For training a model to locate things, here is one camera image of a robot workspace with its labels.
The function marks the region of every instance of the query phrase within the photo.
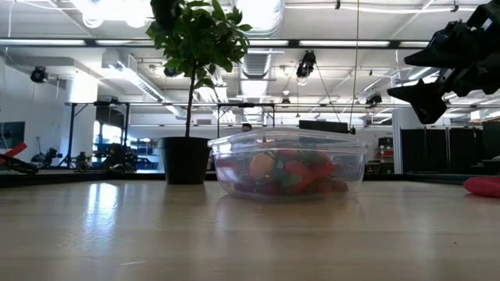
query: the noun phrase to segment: ceiling duct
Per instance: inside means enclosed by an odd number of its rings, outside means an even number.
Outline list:
[[[154,85],[153,82],[149,81],[148,78],[138,73],[137,67],[137,60],[132,55],[128,55],[127,60],[122,60],[122,57],[116,50],[106,50],[102,54],[103,69],[115,69],[119,71],[120,77],[128,80],[143,93],[154,98],[156,101],[175,102],[165,97],[162,90]],[[175,114],[177,119],[186,119],[186,111],[184,109],[172,105],[167,105],[166,108]]]
[[[253,29],[246,35],[248,38],[273,38],[280,31],[284,14],[284,0],[232,0],[243,12],[243,23],[250,24]],[[266,79],[270,75],[272,55],[265,54],[271,49],[261,49],[264,54],[247,54],[241,65],[241,78],[244,79]],[[241,93],[246,98],[262,97],[267,91],[268,82],[241,81]],[[254,108],[245,108],[244,114],[247,121],[255,122],[259,117]]]

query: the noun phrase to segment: wooden table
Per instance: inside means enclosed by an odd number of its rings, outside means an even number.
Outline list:
[[[500,201],[367,182],[269,204],[217,183],[0,190],[1,280],[499,280]]]

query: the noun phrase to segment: orange fruit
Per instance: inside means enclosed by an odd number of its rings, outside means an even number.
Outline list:
[[[263,153],[256,155],[250,162],[250,176],[259,178],[271,173],[274,166],[274,159]]]

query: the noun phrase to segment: clear plastic bowl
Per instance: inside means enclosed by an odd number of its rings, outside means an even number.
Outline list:
[[[239,133],[209,146],[228,194],[264,200],[352,194],[368,152],[356,136],[289,128]]]

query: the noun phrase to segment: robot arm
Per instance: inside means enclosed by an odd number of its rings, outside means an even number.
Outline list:
[[[474,90],[495,93],[500,88],[500,0],[479,5],[466,23],[448,23],[405,63],[441,68],[433,83],[420,80],[387,90],[390,96],[409,102],[423,124],[435,123],[445,113],[442,97],[448,92],[459,97]]]

